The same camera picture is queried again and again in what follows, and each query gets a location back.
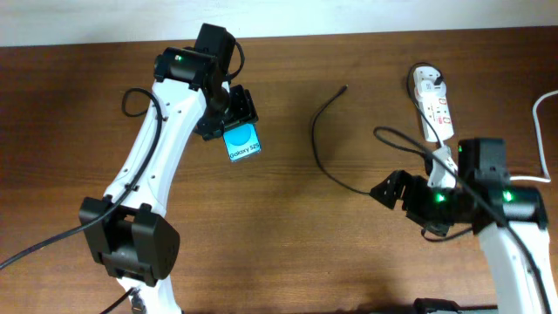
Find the blue screen Galaxy smartphone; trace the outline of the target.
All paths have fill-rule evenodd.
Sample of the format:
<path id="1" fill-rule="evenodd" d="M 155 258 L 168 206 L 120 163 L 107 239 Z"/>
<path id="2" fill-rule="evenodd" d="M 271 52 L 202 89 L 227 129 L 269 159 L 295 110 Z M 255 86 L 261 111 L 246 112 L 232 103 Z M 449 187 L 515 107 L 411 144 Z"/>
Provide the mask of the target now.
<path id="1" fill-rule="evenodd" d="M 231 162 L 248 158 L 262 150 L 254 124 L 245 124 L 226 131 L 223 140 Z"/>

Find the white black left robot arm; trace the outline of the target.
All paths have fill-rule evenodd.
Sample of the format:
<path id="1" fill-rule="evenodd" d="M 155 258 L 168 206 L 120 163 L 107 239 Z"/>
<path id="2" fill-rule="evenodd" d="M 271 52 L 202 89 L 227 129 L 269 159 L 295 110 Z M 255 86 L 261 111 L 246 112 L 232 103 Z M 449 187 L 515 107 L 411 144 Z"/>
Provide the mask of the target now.
<path id="1" fill-rule="evenodd" d="M 171 281 L 180 235 L 165 215 L 190 135 L 222 139 L 232 162 L 262 150 L 254 101 L 228 69 L 235 52 L 242 47 L 232 34 L 204 24 L 194 46 L 157 56 L 151 89 L 139 90 L 150 104 L 131 152 L 103 197 L 84 198 L 78 212 L 94 262 L 117 279 L 134 313 L 181 311 Z"/>

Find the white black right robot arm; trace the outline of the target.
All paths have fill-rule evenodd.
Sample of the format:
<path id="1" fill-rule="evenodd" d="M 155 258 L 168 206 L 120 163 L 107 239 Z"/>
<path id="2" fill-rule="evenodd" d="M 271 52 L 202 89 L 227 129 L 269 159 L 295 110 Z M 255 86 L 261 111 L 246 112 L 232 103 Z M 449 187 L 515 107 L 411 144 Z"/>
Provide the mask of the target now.
<path id="1" fill-rule="evenodd" d="M 370 195 L 387 208 L 402 201 L 406 217 L 436 242 L 448 239 L 453 225 L 469 225 L 490 267 L 499 312 L 555 313 L 547 212 L 537 188 L 512 184 L 504 141 L 460 141 L 456 175 L 458 188 L 397 170 Z"/>

